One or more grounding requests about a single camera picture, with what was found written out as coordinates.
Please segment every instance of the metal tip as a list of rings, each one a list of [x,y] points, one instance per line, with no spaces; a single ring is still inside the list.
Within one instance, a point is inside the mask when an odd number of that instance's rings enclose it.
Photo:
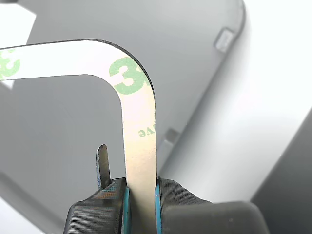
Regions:
[[[97,150],[97,189],[105,189],[111,183],[107,146],[101,145]]]

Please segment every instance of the green 3m logo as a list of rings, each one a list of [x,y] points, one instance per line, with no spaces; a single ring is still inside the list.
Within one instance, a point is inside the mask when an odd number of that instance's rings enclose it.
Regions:
[[[20,60],[16,60],[13,63],[13,66],[11,68],[8,68],[7,65],[10,62],[9,58],[3,58],[2,54],[4,51],[0,51],[0,80],[3,80],[4,77],[10,77],[14,75],[16,72],[20,69]]]
[[[132,79],[133,83],[131,85],[125,85],[124,82],[122,82],[115,85],[115,89],[120,94],[133,94],[139,91],[145,83],[150,85],[144,72],[138,70],[138,64],[130,57],[124,57],[114,62],[109,69],[109,75],[112,77],[118,74],[121,67],[127,67],[127,71],[122,73],[123,78],[125,80]]]

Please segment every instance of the blue rubber edge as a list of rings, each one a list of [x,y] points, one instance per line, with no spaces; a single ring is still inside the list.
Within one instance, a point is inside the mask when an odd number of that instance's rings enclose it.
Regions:
[[[126,187],[125,195],[123,197],[123,215],[123,233],[131,234],[130,197],[128,187]]]
[[[159,184],[158,183],[157,183],[157,186],[155,189],[155,210],[156,210],[157,234],[161,234],[160,192],[159,192]]]

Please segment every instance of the adhesive strip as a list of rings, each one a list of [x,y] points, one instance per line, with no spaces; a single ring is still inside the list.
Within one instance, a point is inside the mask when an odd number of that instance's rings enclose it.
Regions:
[[[156,234],[156,134],[139,134],[141,129],[155,127],[155,98],[141,64],[119,46],[95,39],[0,50],[0,80],[69,75],[93,75],[116,90],[122,109],[127,185],[135,211],[132,216],[143,229],[133,231]]]

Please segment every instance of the gray plastic housing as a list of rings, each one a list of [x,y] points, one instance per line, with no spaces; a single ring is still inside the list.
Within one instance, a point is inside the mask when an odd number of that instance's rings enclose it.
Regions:
[[[19,3],[37,15],[28,44],[104,39],[140,61],[155,89],[158,171],[245,20],[241,0]],[[0,85],[0,98],[0,196],[43,231],[60,234],[70,206],[97,189],[101,144],[112,178],[125,176],[117,94],[80,76],[18,80],[12,90]]]

